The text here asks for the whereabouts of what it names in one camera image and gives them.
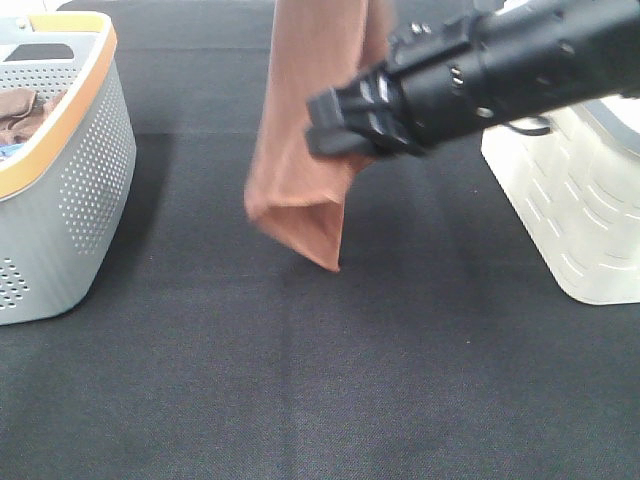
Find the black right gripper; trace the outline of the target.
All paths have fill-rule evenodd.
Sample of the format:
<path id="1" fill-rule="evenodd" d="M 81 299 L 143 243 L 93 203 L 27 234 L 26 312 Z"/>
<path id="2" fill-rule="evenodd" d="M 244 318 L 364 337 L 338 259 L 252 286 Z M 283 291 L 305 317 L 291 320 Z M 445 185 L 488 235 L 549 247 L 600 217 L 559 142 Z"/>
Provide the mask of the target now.
<path id="1" fill-rule="evenodd" d="M 427 150 L 411 132 L 399 88 L 380 67 L 310 97 L 307 110 L 305 140 L 316 157 L 420 156 Z"/>

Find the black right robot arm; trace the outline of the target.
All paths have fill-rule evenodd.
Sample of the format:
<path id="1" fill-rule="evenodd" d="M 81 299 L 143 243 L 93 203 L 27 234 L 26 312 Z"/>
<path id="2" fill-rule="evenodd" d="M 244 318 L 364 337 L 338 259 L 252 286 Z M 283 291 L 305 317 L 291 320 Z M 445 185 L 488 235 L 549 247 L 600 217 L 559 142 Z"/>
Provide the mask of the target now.
<path id="1" fill-rule="evenodd" d="M 438 27 L 393 32 L 384 60 L 312 97 L 311 154 L 418 155 L 591 99 L 639 92 L 639 4 L 478 1 Z"/>

